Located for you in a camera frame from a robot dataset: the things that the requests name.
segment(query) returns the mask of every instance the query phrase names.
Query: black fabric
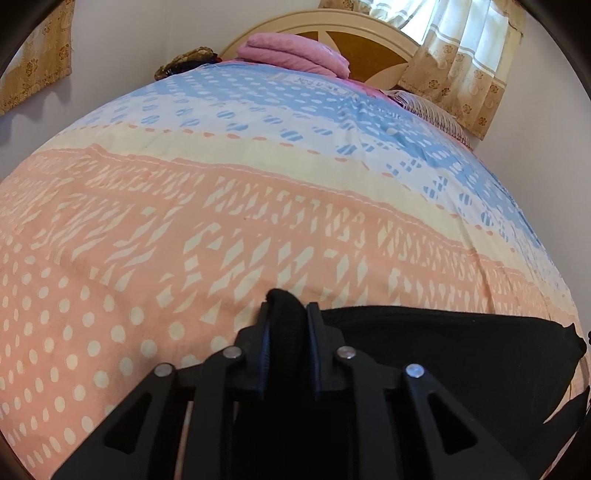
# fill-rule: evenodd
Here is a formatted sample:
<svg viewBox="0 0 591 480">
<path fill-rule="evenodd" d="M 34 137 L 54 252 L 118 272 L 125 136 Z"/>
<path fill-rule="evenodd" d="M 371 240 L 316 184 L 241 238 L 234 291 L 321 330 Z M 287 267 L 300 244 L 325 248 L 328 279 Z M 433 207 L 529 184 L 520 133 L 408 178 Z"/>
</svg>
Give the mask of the black fabric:
<svg viewBox="0 0 591 480">
<path fill-rule="evenodd" d="M 271 290 L 267 302 L 270 395 L 263 404 L 241 406 L 235 425 L 241 447 L 234 452 L 240 474 L 234 478 L 345 478 L 342 419 L 350 412 L 339 403 L 317 408 L 312 402 L 306 312 L 281 290 Z M 347 344 L 379 363 L 423 364 L 532 479 L 551 465 L 584 417 L 586 393 L 544 425 L 586 351 L 574 326 L 405 307 L 352 307 L 322 315 Z"/>
<path fill-rule="evenodd" d="M 558 407 L 586 351 L 574 325 L 406 307 L 326 310 L 378 363 L 424 365 L 515 457 Z"/>
<path fill-rule="evenodd" d="M 577 435 L 545 480 L 589 480 L 591 478 L 591 411 Z"/>
<path fill-rule="evenodd" d="M 583 423 L 588 398 L 589 387 L 544 423 L 534 434 L 529 445 L 517 455 L 530 478 L 540 478 L 544 474 L 549 466 L 548 459 L 556 458 L 557 452 L 562 450 L 573 436 L 573 432 Z"/>
</svg>

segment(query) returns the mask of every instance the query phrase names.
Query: metal screw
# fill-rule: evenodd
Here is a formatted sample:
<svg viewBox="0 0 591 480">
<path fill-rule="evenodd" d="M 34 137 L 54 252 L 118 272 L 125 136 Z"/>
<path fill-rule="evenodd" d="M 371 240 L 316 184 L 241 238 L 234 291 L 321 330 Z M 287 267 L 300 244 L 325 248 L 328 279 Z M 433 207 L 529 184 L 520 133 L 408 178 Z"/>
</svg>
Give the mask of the metal screw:
<svg viewBox="0 0 591 480">
<path fill-rule="evenodd" d="M 336 354 L 343 360 L 351 360 L 355 355 L 357 355 L 357 350 L 355 350 L 352 346 L 345 345 L 339 347 L 336 351 Z"/>
<path fill-rule="evenodd" d="M 406 368 L 407 375 L 413 378 L 421 378 L 425 374 L 425 369 L 419 364 L 410 364 Z"/>
<path fill-rule="evenodd" d="M 154 373 L 157 377 L 167 377 L 173 372 L 173 366 L 171 364 L 160 364 L 154 368 Z"/>
<path fill-rule="evenodd" d="M 242 349 L 239 346 L 232 345 L 226 348 L 223 351 L 223 356 L 229 358 L 230 360 L 234 360 L 242 355 Z"/>
</svg>

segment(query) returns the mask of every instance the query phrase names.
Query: cream headboard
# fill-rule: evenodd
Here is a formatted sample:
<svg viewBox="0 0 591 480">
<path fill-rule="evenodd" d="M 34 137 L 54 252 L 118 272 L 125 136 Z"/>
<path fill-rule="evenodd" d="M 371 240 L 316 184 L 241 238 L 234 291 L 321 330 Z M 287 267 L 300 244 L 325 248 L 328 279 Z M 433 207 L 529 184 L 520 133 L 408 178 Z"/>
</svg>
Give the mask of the cream headboard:
<svg viewBox="0 0 591 480">
<path fill-rule="evenodd" d="M 349 60 L 351 79 L 379 89 L 398 83 L 418 49 L 414 40 L 386 22 L 357 12 L 321 8 L 267 20 L 240 35 L 221 58 L 235 58 L 236 49 L 260 32 L 293 33 L 318 40 Z"/>
</svg>

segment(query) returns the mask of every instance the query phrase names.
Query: bed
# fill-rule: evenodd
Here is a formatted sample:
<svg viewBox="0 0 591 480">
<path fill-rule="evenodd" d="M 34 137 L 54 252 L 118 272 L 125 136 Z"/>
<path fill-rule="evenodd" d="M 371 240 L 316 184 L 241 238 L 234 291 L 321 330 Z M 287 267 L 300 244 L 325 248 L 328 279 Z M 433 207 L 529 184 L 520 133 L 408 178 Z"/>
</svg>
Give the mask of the bed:
<svg viewBox="0 0 591 480">
<path fill-rule="evenodd" d="M 231 61 L 295 33 L 396 85 L 417 45 L 354 12 L 267 21 L 49 140 L 0 186 L 0 429 L 46 480 L 147 372 L 230 345 L 274 287 L 574 325 L 511 195 L 462 144 L 358 87 Z M 583 356 L 559 411 L 589 385 Z"/>
</svg>

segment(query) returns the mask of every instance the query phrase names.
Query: black mount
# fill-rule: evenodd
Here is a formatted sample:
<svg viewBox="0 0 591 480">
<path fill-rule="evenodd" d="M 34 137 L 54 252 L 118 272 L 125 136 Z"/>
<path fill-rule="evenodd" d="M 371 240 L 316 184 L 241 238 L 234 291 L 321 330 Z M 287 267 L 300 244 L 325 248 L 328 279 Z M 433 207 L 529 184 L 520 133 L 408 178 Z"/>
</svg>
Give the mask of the black mount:
<svg viewBox="0 0 591 480">
<path fill-rule="evenodd" d="M 528 479 L 521 465 L 421 365 L 400 370 L 377 364 L 345 346 L 340 330 L 324 325 L 316 303 L 306 312 L 310 404 L 345 406 L 347 448 L 340 458 L 343 465 L 334 469 L 340 480 Z M 235 420 L 241 406 L 264 406 L 268 397 L 277 398 L 269 384 L 269 329 L 263 303 L 256 325 L 241 330 L 235 346 L 195 367 L 156 367 L 53 479 L 172 480 L 191 401 L 182 480 L 244 479 L 236 458 L 249 431 L 236 435 Z M 265 465 L 257 468 L 257 478 L 273 478 L 264 472 Z M 311 471 L 308 479 L 316 478 L 314 467 Z"/>
</svg>

